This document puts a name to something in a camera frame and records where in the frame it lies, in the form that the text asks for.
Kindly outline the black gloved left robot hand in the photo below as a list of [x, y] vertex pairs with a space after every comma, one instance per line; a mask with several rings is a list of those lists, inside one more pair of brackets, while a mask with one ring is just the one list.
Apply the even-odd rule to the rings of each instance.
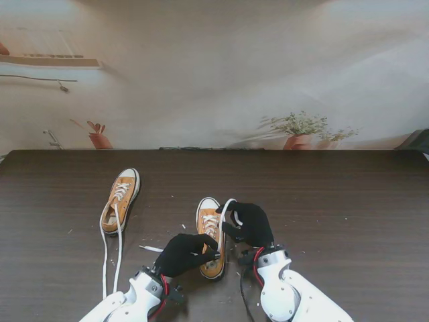
[[207, 234], [180, 233], [173, 237], [154, 264], [156, 273], [175, 278], [220, 257], [218, 243]]

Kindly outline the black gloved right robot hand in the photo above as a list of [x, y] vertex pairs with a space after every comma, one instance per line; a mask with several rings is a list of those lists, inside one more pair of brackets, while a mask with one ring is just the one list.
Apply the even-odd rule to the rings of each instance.
[[232, 201], [227, 207], [233, 224], [224, 222], [222, 230], [235, 243], [266, 247], [274, 243], [273, 233], [264, 210], [253, 203]]

